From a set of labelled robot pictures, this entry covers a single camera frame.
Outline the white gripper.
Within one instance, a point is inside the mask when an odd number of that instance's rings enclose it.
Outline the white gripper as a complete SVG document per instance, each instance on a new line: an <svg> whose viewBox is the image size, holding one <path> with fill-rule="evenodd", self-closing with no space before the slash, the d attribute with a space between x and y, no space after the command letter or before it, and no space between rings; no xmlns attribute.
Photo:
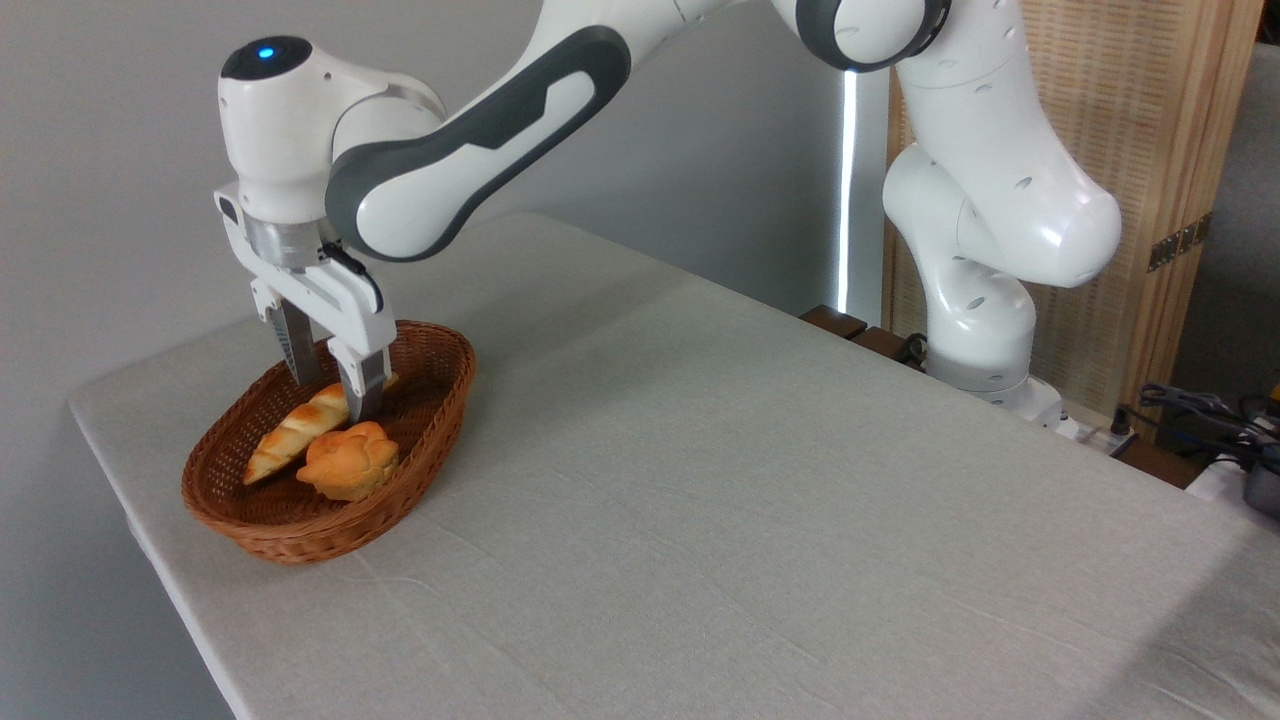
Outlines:
<svg viewBox="0 0 1280 720"><path fill-rule="evenodd" d="M262 288L262 320L271 327L294 382L307 386L323 375L311 319L332 333L326 348L339 368L349 420L371 420L390 378L388 346L397 334L392 310L379 307L376 283L334 260L292 270L260 258L250 243L253 218L239 206L237 190L237 184L220 187L215 204L232 252L268 287Z"/></svg>

